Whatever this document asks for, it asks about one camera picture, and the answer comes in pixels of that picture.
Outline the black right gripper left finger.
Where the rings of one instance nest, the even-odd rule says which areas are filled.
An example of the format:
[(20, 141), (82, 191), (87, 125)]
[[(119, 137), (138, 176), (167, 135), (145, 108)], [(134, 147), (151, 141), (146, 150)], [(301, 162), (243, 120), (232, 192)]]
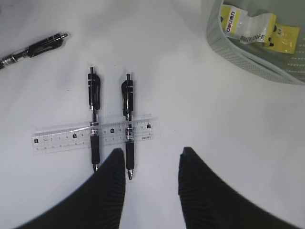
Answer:
[(19, 226), (21, 229), (117, 229), (126, 191), (124, 156), (112, 150), (88, 180), (64, 200)]

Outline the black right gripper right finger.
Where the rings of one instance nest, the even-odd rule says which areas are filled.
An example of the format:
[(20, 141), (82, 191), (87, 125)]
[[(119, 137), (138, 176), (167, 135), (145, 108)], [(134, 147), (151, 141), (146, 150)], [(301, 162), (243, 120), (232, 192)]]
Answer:
[(191, 148), (180, 155), (178, 194), (188, 229), (294, 229), (226, 184)]

